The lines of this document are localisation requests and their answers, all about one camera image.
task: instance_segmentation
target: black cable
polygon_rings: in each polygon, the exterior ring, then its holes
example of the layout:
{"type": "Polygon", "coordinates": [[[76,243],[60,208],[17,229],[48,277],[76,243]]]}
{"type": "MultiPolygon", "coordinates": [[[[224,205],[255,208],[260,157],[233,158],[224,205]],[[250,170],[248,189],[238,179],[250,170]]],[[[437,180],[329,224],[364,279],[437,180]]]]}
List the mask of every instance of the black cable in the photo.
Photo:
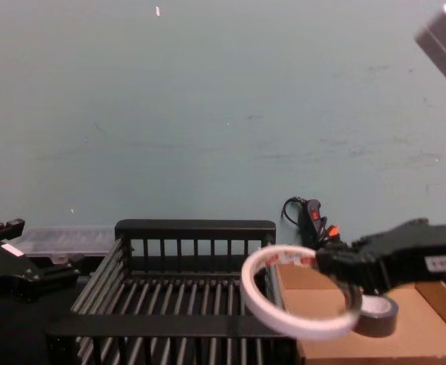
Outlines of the black cable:
{"type": "Polygon", "coordinates": [[[286,212],[286,206],[290,203],[298,203],[300,205],[304,205],[304,203],[306,202],[306,200],[304,198],[300,198],[299,196],[294,196],[290,199],[287,199],[285,203],[283,203],[283,207],[282,207],[282,212],[280,214],[280,217],[285,216],[286,219],[288,219],[290,222],[294,223],[297,227],[299,226],[299,224],[294,221],[286,212]]]}

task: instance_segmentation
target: black wire basket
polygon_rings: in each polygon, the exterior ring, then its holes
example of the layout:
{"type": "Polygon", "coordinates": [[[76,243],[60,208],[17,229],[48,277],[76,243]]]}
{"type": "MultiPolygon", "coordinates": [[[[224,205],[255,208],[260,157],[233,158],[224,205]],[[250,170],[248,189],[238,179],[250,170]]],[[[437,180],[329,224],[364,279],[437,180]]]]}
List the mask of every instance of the black wire basket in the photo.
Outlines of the black wire basket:
{"type": "MultiPolygon", "coordinates": [[[[239,293],[242,263],[274,243],[273,222],[125,220],[115,237],[71,313],[46,329],[52,364],[296,363],[296,343],[239,293]]],[[[255,280],[271,296],[269,276],[255,280]]]]}

